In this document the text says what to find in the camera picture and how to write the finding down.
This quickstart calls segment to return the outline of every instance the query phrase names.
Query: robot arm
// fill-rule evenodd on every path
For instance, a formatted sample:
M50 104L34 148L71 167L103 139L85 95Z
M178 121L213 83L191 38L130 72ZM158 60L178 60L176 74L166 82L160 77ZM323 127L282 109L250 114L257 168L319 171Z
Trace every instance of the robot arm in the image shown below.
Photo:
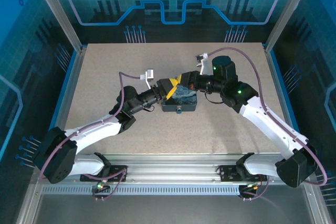
M284 129L291 131L295 139L303 141L314 153L317 152L316 145L293 130L267 106L266 113L257 91L250 85L238 81L235 64L228 56L216 57L212 63L213 75L200 74L198 71L187 72L176 79L161 79L157 82L157 86L153 85L140 94L137 94L134 87L124 87L124 104L116 117L105 122L105 119L120 107L121 95L117 97L117 104L110 111L110 115L98 120L93 126L88 126L82 133L79 132L80 128L66 131L57 127L51 129L33 157L34 164L41 169L51 151L67 136L78 132L51 159L44 175L52 184L75 174L106 177L109 169L101 154L78 153L103 138L127 130L135 122L133 116L135 113L148 110L153 104L169 99L180 84L191 90L220 94L224 104L249 119L278 147L283 160L273 160L265 155L253 153L246 154L238 160L237 171L242 179L255 174L279 176L287 185L297 187L317 169L317 165L307 151ZM278 123L275 123L271 116L276 118Z

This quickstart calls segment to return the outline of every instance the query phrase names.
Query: black base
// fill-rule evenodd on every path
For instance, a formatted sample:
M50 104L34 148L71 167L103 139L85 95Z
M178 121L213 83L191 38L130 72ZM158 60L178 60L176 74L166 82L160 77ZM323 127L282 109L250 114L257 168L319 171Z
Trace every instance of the black base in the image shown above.
M39 169L42 169L49 155L65 138L64 131L59 127L49 130L33 155L34 164ZM44 176L46 176L50 183L56 184L69 175L74 165L76 151L76 142L71 140L66 141L62 148L57 151L44 171Z
M267 176L265 175L251 175L242 178L237 169L236 165L221 165L217 168L217 174L221 177L221 182L258 182L267 181Z
M110 172L109 174L114 174L114 173L117 173L123 169L127 169L127 166L126 165L112 165L110 167ZM126 175L127 173L125 174L125 176L123 177L122 181L121 182L125 182L126 181ZM118 176L114 177L114 178L110 178L109 180L107 180L108 182L119 182L119 180L121 179L121 176L122 176L122 173L119 174ZM79 179L81 182L97 182L96 179L92 179L92 178L88 178L87 176L85 175L80 175L80 179Z

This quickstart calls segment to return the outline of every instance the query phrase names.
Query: aluminum frame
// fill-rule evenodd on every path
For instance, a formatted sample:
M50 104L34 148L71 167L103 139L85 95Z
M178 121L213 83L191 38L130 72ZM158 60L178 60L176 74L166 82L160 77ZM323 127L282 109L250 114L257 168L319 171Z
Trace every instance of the aluminum frame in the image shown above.
M61 106L59 108L55 123L54 123L54 125L51 125L52 127L58 126L61 129L65 128L67 118L68 118L68 114L69 114L69 111L70 111L71 102L72 102L72 99L74 97L74 93L75 93L80 69L81 69L83 61L84 61L86 48L87 47L84 46L80 52L76 53L76 56L75 56L76 58L75 58L75 61L73 63L73 67L71 69L71 73L70 73L70 76L69 76L69 81L68 81L67 87L66 87L65 92L64 92L63 100L62 100Z
M82 49L82 43L80 42L75 30L73 29L65 11L63 10L59 0L46 0L51 11L56 17L57 21L61 25L64 33L68 37L70 43L74 47L76 52L80 52Z
M279 19L277 20L276 24L274 25L273 30L271 31L267 41L266 41L266 52L270 53L273 49L273 46L277 42L278 38L280 37L282 31L284 30L287 22L289 21L291 15L297 8L300 0L288 0L286 6L282 10Z
M16 224L33 223L34 221L43 190L43 185L39 184L37 182L37 176L34 176L34 174L38 174L38 172L39 170L35 168L17 217Z

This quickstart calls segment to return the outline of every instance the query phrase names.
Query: enclosure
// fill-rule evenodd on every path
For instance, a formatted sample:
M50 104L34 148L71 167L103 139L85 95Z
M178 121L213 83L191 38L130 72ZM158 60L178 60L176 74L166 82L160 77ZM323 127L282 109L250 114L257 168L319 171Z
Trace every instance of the enclosure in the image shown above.
M0 180L3 223L333 223L336 214L336 0L1 0ZM255 63L266 103L322 144L322 187L269 179L264 198L237 197L216 169L279 150L249 121L197 93L194 112L135 115L132 127L81 153L127 165L104 202L96 183L38 179L34 150L48 130L100 119L115 106L118 72L154 80L199 70L195 56L237 48ZM241 81L258 82L232 50ZM123 79L138 93L144 81ZM211 101L219 101L215 94ZM321 181L318 169L309 177Z

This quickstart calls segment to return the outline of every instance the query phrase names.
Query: blue trim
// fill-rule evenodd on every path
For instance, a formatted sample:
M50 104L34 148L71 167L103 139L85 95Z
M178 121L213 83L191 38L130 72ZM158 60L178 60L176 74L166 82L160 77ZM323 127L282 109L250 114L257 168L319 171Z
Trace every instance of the blue trim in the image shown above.
M77 52L74 50L74 52L72 54L72 57L71 57L71 61L70 61L69 67L68 67L68 70L67 70L67 74L65 75L65 78L64 78L64 82L63 82L63 85L62 85L61 92L60 92L58 100L57 100L56 108L55 108L55 111L54 111L54 115L53 115L53 117L51 119L51 123L50 123L49 129L52 129L53 127L55 127L56 119L57 119L59 110L60 110L61 105L62 105L62 101L63 101L64 95L65 95L65 90L67 89L67 85L68 85L68 82L69 82L69 79L70 79L70 74L71 74L72 68L74 66L76 54L77 54Z
M287 106L287 109L288 109L288 112L289 112L289 117L290 117L290 119L292 121L292 124L293 124L293 128L294 128L294 130L299 132L299 126L298 126L298 123L296 121L294 111L293 111L292 105L290 103L289 96L288 96L288 93L286 91L285 83L283 82L283 78L282 78L282 75L281 75L281 72L280 72L278 61L275 57L273 49L271 50L270 54L271 54L271 57L272 57L272 61L273 61L273 64L274 64L275 71L276 71L278 79L279 79L281 91L284 94L283 97L285 98L285 104Z
M12 124L9 127L9 130L8 130L7 135L5 137L5 141L4 141L3 145L1 146L1 150L0 150L0 162L1 162L1 159L4 156L5 150L7 148L8 142L12 137L12 133L13 133L14 128L16 126L17 120L19 119L19 116L21 114L21 111L22 111L22 108L23 108L23 101L22 101L22 96L21 96L20 89L17 86L15 86L11 82L9 82L1 74L0 74L0 80L3 81L10 89L12 89L16 93L17 99L19 100L19 108L17 109L15 117L12 121Z
M265 25L268 23L271 18L274 7L271 8L269 14L265 21L263 22L240 22L240 21L230 21L226 15L216 6L216 5L208 5L206 4L206 0L185 0L182 4L182 18L181 21L166 21L165 20L165 11L164 4L161 0L140 0L140 5L131 6L127 9L127 11L116 21L116 22L101 22L101 23L84 23L81 21L77 11L75 11L75 16L77 17L78 22L82 26L117 26L119 25L133 10L136 9L145 9L145 4L159 4L160 5L160 13L161 13L161 22L165 25L182 25L186 21L186 13L187 13L187 4L190 3L200 3L202 4L202 8L204 9L213 9L226 23L229 25Z

